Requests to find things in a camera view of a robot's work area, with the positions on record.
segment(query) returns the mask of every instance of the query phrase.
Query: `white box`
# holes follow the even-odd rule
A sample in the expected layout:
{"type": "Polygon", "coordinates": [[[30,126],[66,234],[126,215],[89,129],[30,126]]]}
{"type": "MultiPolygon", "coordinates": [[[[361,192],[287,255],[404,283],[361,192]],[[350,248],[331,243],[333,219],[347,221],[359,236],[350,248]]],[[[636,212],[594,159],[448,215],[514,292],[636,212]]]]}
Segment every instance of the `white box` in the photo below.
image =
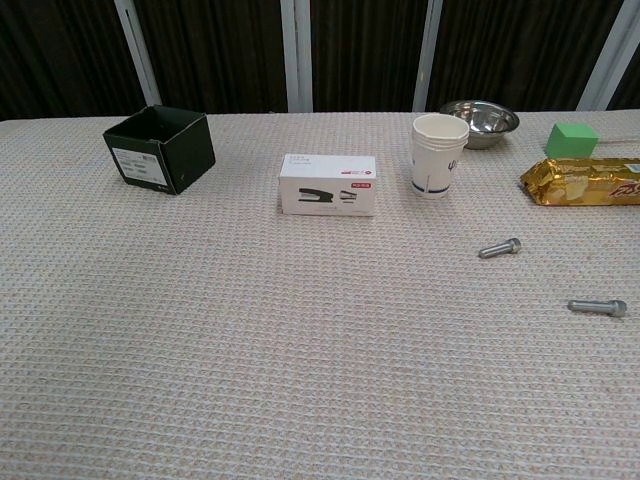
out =
{"type": "Polygon", "coordinates": [[[370,216],[375,191],[375,157],[287,154],[282,161],[282,213],[370,216]]]}

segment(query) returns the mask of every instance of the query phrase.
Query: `white paper cup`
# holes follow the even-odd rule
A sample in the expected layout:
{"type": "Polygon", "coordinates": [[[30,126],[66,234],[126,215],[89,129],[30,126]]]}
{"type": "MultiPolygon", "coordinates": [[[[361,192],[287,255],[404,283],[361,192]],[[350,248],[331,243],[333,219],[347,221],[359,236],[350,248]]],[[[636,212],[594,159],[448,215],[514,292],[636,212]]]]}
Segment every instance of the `white paper cup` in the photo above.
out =
{"type": "Polygon", "coordinates": [[[445,196],[462,149],[469,124],[452,115],[430,113],[413,122],[411,134],[411,186],[424,198],[445,196]]]}

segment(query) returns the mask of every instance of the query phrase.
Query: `stapler image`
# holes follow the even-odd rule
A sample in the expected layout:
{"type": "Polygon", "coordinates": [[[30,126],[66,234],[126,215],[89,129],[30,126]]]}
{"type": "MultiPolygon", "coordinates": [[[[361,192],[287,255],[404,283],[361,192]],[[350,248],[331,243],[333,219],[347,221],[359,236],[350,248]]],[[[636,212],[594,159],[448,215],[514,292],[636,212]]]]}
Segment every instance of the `stapler image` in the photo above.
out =
{"type": "Polygon", "coordinates": [[[323,202],[332,203],[333,193],[325,192],[323,190],[315,190],[313,188],[300,188],[299,202],[323,202]]]}
{"type": "Polygon", "coordinates": [[[343,203],[354,203],[357,196],[357,193],[340,190],[340,200],[342,200],[343,203]]]}

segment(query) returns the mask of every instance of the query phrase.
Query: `bolt head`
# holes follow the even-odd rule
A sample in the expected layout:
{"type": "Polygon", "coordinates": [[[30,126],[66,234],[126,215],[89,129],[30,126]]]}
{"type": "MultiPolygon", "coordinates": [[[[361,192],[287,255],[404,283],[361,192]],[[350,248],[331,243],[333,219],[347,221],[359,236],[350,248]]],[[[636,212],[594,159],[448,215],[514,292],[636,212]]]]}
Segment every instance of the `bolt head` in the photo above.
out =
{"type": "Polygon", "coordinates": [[[609,314],[612,317],[622,317],[627,313],[627,304],[622,300],[611,300],[613,311],[609,314]]]}
{"type": "Polygon", "coordinates": [[[510,238],[507,243],[511,245],[511,253],[518,253],[522,249],[522,244],[517,238],[510,238]]]}

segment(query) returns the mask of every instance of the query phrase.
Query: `stapler box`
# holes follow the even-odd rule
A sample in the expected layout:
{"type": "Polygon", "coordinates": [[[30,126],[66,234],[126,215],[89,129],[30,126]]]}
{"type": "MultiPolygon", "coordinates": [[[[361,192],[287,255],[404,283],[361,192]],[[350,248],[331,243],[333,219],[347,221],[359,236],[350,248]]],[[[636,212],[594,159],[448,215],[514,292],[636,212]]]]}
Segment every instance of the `stapler box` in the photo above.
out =
{"type": "Polygon", "coordinates": [[[375,191],[375,157],[287,154],[282,161],[282,213],[371,216],[375,191]]]}
{"type": "Polygon", "coordinates": [[[103,136],[125,182],[172,195],[216,162],[204,113],[145,107],[103,136]]]}

